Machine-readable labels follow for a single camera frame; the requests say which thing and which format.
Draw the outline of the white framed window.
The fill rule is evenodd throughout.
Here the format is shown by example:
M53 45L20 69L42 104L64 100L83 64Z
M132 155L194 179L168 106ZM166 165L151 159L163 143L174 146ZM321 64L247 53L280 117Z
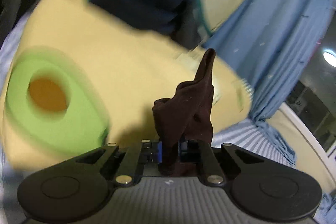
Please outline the white framed window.
M297 169L335 190L335 19L286 101L268 120L295 150Z

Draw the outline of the yellow avocado print quilt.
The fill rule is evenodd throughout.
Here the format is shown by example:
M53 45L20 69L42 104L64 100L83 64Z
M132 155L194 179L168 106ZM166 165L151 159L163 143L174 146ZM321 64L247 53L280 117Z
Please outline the yellow avocado print quilt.
M1 49L1 149L39 170L106 142L154 139L152 107L204 50L131 28L87 0L40 0Z

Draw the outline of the maroon vintage print sweatshirt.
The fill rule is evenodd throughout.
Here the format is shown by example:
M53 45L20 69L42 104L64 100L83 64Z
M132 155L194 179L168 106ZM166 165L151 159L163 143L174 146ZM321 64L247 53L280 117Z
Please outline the maroon vintage print sweatshirt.
M206 50L193 81L180 83L173 98L162 98L152 108L154 125L162 142L162 162L158 169L164 176L190 174L193 166L178 162L180 140L200 140L211 144L210 121L214 87L213 64L216 52Z

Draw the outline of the left blue star curtain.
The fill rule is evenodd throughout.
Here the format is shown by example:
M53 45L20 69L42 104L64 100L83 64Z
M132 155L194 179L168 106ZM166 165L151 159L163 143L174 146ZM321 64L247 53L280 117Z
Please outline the left blue star curtain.
M329 24L333 0L245 0L205 42L253 89L249 119L295 165L295 151L267 120L297 83Z

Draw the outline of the blue checked bed sheet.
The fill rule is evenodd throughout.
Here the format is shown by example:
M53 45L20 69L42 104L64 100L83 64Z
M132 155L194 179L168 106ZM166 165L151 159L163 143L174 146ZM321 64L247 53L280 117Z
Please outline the blue checked bed sheet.
M29 16L29 14L22 16L14 29L5 38L5 42L1 47L1 87L4 86L5 77L9 73L10 64L18 49L23 28ZM295 168L295 161L288 160L282 152L278 151L277 147L248 118L217 133L213 145L219 147L225 141ZM1 146L1 223L22 223L25 219L16 194L18 185L23 181L25 175L25 172L13 169L6 158L3 146Z

